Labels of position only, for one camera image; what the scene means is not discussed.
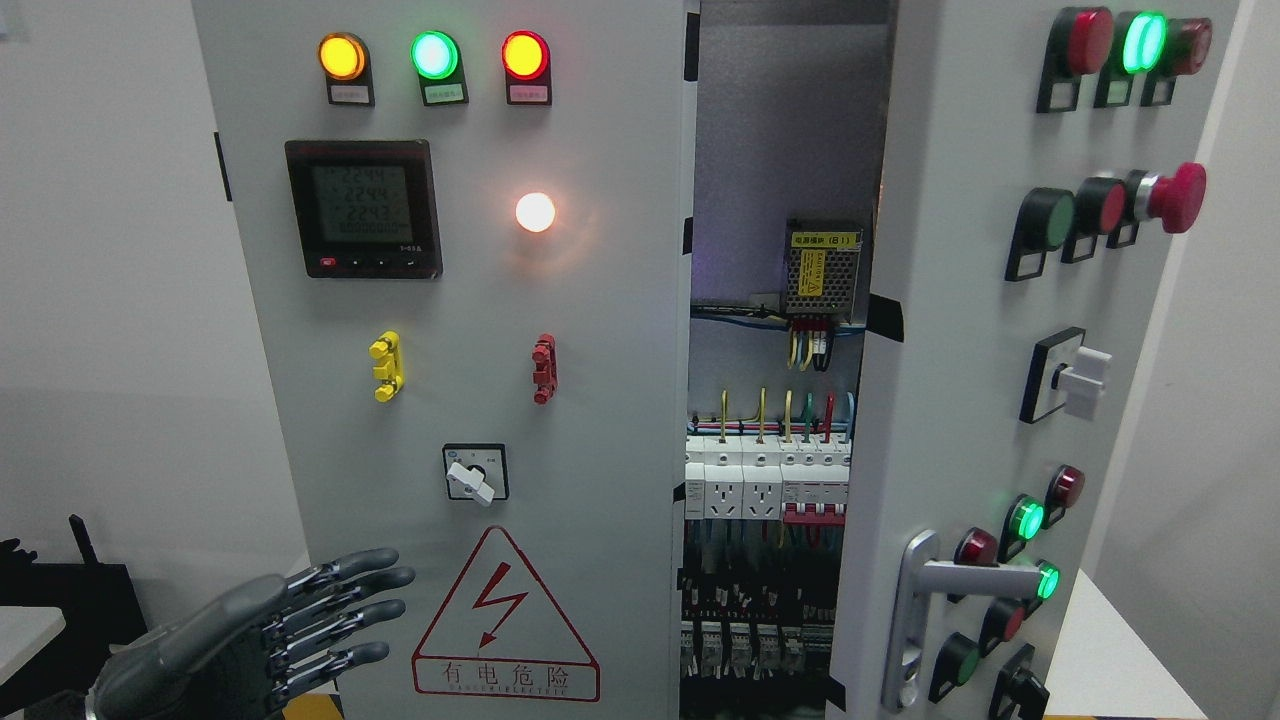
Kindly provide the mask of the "grey robotic left hand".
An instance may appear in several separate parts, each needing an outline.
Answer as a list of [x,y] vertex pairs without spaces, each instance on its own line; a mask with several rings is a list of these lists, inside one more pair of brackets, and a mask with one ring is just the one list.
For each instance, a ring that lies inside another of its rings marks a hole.
[[378,598],[413,582],[398,559],[392,548],[365,550],[232,588],[109,659],[84,716],[278,717],[292,700],[388,656],[380,641],[343,642],[404,612],[403,601]]

